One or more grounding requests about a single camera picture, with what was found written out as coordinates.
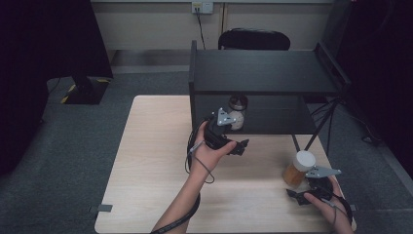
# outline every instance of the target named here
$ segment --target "white cap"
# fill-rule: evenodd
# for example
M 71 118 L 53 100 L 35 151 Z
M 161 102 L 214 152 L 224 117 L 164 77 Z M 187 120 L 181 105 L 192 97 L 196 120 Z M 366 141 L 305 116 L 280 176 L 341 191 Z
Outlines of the white cap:
M 298 171 L 307 172 L 316 165 L 316 158 L 309 151 L 301 150 L 297 152 L 292 163 Z

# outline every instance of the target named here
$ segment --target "hand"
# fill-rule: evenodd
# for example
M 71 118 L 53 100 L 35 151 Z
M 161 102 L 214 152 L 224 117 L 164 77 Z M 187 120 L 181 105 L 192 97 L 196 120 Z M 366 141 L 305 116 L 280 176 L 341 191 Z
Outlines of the hand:
M 341 193 L 337 181 L 332 176 L 329 176 L 328 178 L 330 179 L 333 185 L 334 194 L 336 194 L 339 197 L 342 197 L 343 194 Z M 337 208 L 330 207 L 328 204 L 319 200 L 310 193 L 305 193 L 304 197 L 321 211 L 324 218 L 334 226 L 334 229 L 337 231 L 337 233 L 354 233 L 352 226 L 350 225 L 349 220 L 347 218 L 346 209 L 336 197 L 333 196 L 330 202 L 335 204 Z
M 201 142 L 204 139 L 204 132 L 207 122 L 202 123 L 200 128 L 198 129 L 198 134 L 195 139 L 195 144 Z M 209 169 L 209 172 L 212 172 L 215 169 L 216 165 L 218 164 L 219 160 L 224 156 L 227 155 L 231 150 L 235 148 L 237 143 L 235 141 L 228 142 L 223 147 L 213 150 L 209 148 L 205 143 L 202 143 L 198 149 L 193 152 L 193 156 L 197 157 L 198 160 L 203 162 L 203 164 Z M 192 160 L 191 165 L 191 173 L 190 175 L 200 175 L 203 177 L 207 177 L 209 172 L 207 169 L 197 160 Z

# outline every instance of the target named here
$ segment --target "orange jar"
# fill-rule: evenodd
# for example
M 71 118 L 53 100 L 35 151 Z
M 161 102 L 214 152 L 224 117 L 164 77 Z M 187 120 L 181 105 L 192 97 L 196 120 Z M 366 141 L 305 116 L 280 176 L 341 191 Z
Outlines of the orange jar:
M 306 176 L 306 172 L 316 165 L 316 158 L 306 150 L 298 151 L 292 163 L 286 168 L 283 179 L 292 187 L 297 187 Z

